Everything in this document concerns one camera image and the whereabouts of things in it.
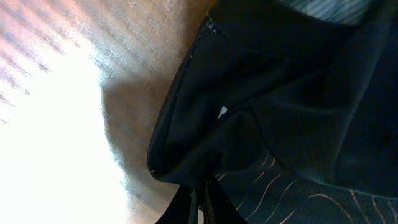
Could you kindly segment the black orange-lined jersey shirt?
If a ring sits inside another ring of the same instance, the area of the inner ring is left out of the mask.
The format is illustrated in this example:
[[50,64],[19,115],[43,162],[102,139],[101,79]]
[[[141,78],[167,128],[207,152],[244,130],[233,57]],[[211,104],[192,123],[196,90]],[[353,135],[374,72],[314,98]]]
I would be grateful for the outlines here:
[[247,223],[397,222],[397,2],[218,1],[160,111],[154,179]]

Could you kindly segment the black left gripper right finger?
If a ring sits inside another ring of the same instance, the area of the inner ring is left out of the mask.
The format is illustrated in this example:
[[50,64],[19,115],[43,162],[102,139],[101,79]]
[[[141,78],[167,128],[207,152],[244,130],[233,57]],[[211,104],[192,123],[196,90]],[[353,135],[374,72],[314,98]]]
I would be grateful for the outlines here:
[[247,224],[215,177],[203,186],[203,213],[205,224]]

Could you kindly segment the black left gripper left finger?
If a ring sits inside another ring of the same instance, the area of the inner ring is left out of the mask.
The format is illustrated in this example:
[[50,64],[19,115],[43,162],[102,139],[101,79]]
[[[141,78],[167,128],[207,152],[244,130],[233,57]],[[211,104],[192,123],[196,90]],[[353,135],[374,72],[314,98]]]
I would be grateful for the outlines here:
[[198,193],[180,186],[163,215],[155,224],[197,224]]

